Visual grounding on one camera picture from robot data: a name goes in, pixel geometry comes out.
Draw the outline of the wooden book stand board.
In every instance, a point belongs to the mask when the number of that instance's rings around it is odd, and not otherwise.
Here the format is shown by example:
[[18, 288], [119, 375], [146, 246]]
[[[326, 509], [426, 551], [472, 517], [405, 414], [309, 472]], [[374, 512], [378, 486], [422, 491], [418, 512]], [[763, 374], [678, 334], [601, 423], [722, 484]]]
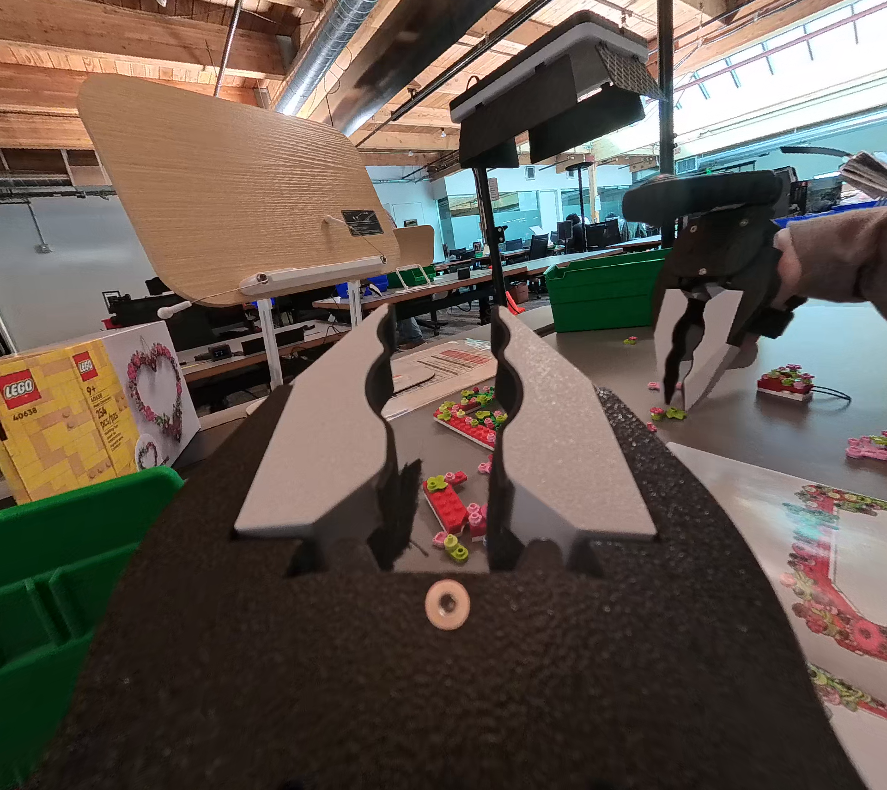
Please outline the wooden book stand board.
[[76, 108], [153, 270], [192, 305], [402, 265], [360, 153], [335, 128], [110, 74], [89, 76]]

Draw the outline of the lego instruction booklet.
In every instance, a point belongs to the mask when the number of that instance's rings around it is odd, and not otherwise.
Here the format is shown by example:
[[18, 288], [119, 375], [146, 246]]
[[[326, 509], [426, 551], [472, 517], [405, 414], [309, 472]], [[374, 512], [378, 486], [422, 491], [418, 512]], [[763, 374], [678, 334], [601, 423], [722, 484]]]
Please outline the lego instruction booklet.
[[886, 782], [886, 504], [680, 444], [754, 552], [830, 726], [868, 788]]

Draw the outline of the black overhead light panel stand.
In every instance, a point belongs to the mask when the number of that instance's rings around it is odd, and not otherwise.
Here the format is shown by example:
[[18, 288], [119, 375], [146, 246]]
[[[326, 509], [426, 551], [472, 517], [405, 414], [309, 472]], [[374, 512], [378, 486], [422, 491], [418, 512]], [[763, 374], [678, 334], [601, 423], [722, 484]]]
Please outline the black overhead light panel stand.
[[460, 165], [474, 175], [500, 307], [507, 292], [489, 170], [519, 166], [516, 139], [524, 132], [530, 161], [538, 163], [643, 119], [643, 98], [671, 98], [648, 60], [641, 37], [581, 11], [450, 103], [451, 121], [460, 127]]

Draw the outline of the green plastic bin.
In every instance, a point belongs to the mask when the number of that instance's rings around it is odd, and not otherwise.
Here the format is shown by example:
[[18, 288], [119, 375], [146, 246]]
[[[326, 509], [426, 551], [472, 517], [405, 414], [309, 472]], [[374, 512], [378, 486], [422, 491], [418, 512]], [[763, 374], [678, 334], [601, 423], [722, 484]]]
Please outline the green plastic bin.
[[653, 290], [671, 250], [572, 261], [545, 274], [556, 333], [652, 324]]
[[182, 486], [162, 466], [2, 510], [2, 788], [40, 762], [109, 597]]

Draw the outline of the small wooden book stand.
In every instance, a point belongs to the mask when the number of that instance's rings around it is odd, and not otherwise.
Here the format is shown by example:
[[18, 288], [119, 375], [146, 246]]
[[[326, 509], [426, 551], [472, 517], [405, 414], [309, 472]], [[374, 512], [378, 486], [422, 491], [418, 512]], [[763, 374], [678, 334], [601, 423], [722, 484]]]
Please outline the small wooden book stand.
[[429, 286], [435, 268], [435, 230], [428, 225], [396, 228], [394, 235], [400, 250], [395, 276], [404, 287]]

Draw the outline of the small red lego flower assembly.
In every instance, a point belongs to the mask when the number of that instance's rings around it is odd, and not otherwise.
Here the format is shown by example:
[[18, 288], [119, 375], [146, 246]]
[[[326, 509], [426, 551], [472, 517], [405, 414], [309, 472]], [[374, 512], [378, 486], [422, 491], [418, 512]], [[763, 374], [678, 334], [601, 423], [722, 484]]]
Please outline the small red lego flower assembly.
[[799, 364], [787, 364], [763, 373], [757, 381], [757, 393], [793, 402], [811, 401], [814, 392], [814, 375]]

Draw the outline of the red lego plate with flowers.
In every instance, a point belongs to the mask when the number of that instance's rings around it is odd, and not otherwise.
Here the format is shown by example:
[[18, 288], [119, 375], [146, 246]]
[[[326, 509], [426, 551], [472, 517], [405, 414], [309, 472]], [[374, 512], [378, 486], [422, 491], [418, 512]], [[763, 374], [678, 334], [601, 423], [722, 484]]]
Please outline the red lego plate with flowers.
[[447, 472], [428, 477], [422, 490], [443, 532], [454, 536], [466, 533], [471, 541], [481, 541], [487, 534], [487, 505], [463, 499], [468, 482], [463, 471]]

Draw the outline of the long office desk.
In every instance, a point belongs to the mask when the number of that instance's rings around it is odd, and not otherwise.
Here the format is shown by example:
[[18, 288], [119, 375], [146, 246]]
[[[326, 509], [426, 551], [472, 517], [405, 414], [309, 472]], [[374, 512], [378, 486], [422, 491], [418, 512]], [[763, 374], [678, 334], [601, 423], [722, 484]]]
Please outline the long office desk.
[[[583, 252], [571, 255], [550, 256], [535, 261], [527, 261], [515, 264], [506, 264], [503, 267], [503, 275], [506, 281], [519, 278], [523, 275], [535, 276], [544, 274], [551, 267], [564, 268], [570, 264], [586, 260], [595, 260], [610, 256], [617, 256], [632, 251], [649, 250], [661, 246], [661, 237], [643, 237], [616, 244], [610, 248], [593, 252]], [[408, 288], [388, 289], [381, 295], [370, 294], [361, 298], [361, 308], [364, 313], [369, 312], [386, 303], [399, 303], [403, 301], [417, 300], [432, 297], [440, 293], [448, 293], [453, 290], [468, 287], [486, 286], [492, 282], [492, 270], [470, 271], [467, 278], [460, 278], [457, 273], [442, 274], [431, 283]]]

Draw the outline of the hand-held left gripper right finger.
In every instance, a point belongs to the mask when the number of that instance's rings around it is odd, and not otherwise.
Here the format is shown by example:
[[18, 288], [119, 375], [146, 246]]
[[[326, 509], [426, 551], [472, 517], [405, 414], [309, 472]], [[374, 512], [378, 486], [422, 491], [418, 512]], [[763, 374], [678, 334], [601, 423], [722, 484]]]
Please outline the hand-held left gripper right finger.
[[657, 529], [593, 382], [517, 316], [495, 307], [496, 432], [487, 503], [492, 572], [534, 541], [579, 569], [592, 543], [641, 543]]

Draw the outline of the laminated paper sheet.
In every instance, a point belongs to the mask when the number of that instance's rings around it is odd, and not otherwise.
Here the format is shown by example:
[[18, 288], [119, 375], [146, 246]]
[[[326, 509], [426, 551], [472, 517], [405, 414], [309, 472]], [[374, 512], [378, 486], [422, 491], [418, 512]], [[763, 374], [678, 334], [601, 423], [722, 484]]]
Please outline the laminated paper sheet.
[[484, 340], [451, 340], [391, 358], [394, 395], [383, 408], [393, 420], [494, 379], [497, 362]]

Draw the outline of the person's right forearm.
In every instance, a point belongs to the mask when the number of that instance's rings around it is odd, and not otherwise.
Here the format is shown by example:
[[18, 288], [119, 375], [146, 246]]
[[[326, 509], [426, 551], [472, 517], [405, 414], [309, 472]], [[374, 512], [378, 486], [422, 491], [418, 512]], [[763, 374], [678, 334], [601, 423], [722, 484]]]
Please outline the person's right forearm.
[[886, 317], [886, 208], [791, 223], [783, 269], [788, 297], [869, 302]]

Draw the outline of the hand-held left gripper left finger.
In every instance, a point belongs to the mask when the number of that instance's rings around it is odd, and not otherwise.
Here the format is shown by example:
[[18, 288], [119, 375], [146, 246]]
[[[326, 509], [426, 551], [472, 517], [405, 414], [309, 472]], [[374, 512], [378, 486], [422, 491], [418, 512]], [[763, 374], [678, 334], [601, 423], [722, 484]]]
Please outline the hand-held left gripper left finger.
[[354, 541], [394, 569], [413, 536], [422, 470], [399, 462], [383, 417], [395, 335], [390, 308], [372, 311], [294, 379], [235, 520], [239, 539], [299, 541], [320, 564]]

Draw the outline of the yellow lego box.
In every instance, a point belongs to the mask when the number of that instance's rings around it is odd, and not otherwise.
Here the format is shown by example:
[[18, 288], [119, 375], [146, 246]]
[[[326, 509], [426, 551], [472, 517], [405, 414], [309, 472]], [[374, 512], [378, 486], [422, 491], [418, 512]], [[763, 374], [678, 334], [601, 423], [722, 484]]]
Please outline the yellow lego box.
[[17, 504], [172, 466], [199, 430], [163, 321], [2, 357], [2, 476]]

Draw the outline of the person's right hand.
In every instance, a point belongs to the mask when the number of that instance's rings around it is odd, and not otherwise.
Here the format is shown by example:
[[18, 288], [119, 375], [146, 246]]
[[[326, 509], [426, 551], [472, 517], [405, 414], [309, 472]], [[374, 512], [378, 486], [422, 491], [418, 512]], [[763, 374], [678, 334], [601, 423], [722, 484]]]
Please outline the person's right hand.
[[772, 246], [780, 252], [777, 264], [780, 287], [772, 301], [772, 307], [786, 310], [789, 302], [799, 294], [799, 282], [803, 270], [788, 228], [779, 230], [775, 234]]

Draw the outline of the red lego frame section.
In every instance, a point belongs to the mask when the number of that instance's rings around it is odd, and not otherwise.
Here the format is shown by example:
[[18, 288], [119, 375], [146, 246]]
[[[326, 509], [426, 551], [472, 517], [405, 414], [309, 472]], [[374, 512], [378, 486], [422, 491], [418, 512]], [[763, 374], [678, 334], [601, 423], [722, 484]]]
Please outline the red lego frame section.
[[509, 415], [498, 399], [496, 386], [488, 384], [462, 390], [442, 402], [434, 411], [434, 419], [479, 447], [493, 451]]

